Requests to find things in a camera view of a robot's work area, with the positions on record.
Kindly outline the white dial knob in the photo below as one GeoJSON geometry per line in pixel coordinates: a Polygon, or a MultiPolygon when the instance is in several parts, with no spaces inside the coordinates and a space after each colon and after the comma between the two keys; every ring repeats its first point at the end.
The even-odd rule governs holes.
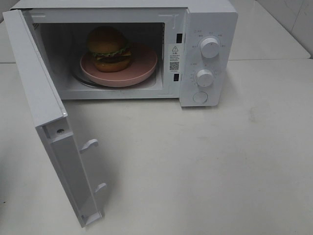
{"type": "Polygon", "coordinates": [[[215,36],[207,36],[199,42],[201,55],[207,59],[216,57],[220,52],[220,46],[220,40],[215,36]]]}
{"type": "Polygon", "coordinates": [[[210,70],[200,70],[196,74],[196,83],[200,87],[209,87],[214,80],[214,75],[210,70]]]}

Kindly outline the lower white dial knob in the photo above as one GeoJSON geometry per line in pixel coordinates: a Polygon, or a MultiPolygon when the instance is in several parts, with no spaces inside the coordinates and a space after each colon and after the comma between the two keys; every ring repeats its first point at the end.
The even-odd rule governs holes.
{"type": "Polygon", "coordinates": [[[200,87],[209,87],[214,80],[214,75],[210,70],[200,70],[196,74],[196,83],[200,87]]]}

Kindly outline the white warning label sticker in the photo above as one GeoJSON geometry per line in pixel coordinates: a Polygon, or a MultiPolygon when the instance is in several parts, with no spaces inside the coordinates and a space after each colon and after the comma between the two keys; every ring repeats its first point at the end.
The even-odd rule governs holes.
{"type": "Polygon", "coordinates": [[[179,71],[181,46],[177,44],[168,45],[168,69],[170,72],[179,71]]]}

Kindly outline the white microwave oven body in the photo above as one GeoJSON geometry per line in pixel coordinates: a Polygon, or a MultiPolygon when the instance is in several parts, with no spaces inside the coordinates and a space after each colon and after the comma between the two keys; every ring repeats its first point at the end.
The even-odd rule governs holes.
{"type": "Polygon", "coordinates": [[[227,0],[21,0],[10,10],[28,11],[42,40],[52,81],[61,101],[66,99],[178,98],[182,107],[215,106],[223,85],[238,14],[227,0]],[[72,78],[81,69],[87,36],[110,26],[130,42],[145,44],[157,54],[158,82],[149,89],[93,89],[72,78]],[[220,40],[220,52],[211,59],[201,55],[199,42],[207,36],[220,40]],[[168,45],[181,46],[179,71],[168,69],[168,45]],[[200,70],[214,75],[209,87],[196,83],[200,70]],[[193,101],[206,92],[204,104],[193,101]]]}

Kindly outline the toy burger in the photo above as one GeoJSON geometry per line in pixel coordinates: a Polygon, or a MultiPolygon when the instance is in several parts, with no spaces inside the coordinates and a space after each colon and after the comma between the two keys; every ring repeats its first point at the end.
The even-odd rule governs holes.
{"type": "Polygon", "coordinates": [[[131,62],[131,44],[117,29],[100,26],[87,36],[87,48],[94,66],[101,72],[124,70],[131,62]]]}

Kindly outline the pink round plate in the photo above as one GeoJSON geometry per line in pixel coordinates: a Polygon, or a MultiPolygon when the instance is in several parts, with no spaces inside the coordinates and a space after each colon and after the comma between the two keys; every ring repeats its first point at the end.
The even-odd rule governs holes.
{"type": "Polygon", "coordinates": [[[99,71],[93,65],[92,56],[87,53],[81,57],[80,67],[83,74],[98,85],[113,88],[133,86],[153,74],[157,66],[157,54],[153,49],[141,43],[134,43],[131,53],[130,64],[121,71],[99,71]]]}

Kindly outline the round white door button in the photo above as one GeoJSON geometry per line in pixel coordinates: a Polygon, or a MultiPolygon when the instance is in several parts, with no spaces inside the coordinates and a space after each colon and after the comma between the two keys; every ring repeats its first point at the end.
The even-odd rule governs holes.
{"type": "Polygon", "coordinates": [[[193,101],[198,104],[204,104],[208,100],[208,94],[206,92],[197,92],[193,95],[193,101]]]}

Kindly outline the glass microwave turntable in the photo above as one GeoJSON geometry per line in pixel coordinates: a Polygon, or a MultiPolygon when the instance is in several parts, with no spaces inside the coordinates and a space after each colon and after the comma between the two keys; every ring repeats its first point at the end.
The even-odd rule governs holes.
{"type": "Polygon", "coordinates": [[[101,89],[101,90],[118,90],[118,89],[149,89],[152,88],[154,85],[157,84],[157,76],[159,74],[159,66],[156,67],[155,71],[144,81],[127,87],[108,87],[96,84],[95,82],[91,81],[86,75],[83,75],[83,72],[81,69],[72,69],[71,75],[72,78],[75,79],[77,82],[83,84],[84,86],[93,88],[93,89],[101,89]]]}

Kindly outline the white microwave door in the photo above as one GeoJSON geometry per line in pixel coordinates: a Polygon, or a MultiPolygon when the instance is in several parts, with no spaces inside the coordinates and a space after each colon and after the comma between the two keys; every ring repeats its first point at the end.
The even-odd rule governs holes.
{"type": "Polygon", "coordinates": [[[4,12],[3,17],[35,129],[81,227],[85,227],[103,216],[82,159],[82,153],[98,141],[91,139],[82,148],[77,146],[30,13],[16,9],[4,12]]]}

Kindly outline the upper white dial knob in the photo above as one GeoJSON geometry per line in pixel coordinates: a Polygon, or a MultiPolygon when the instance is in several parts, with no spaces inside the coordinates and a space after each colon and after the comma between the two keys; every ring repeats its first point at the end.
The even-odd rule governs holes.
{"type": "Polygon", "coordinates": [[[207,36],[199,42],[201,55],[207,59],[216,57],[220,52],[220,46],[220,40],[215,36],[207,36]]]}

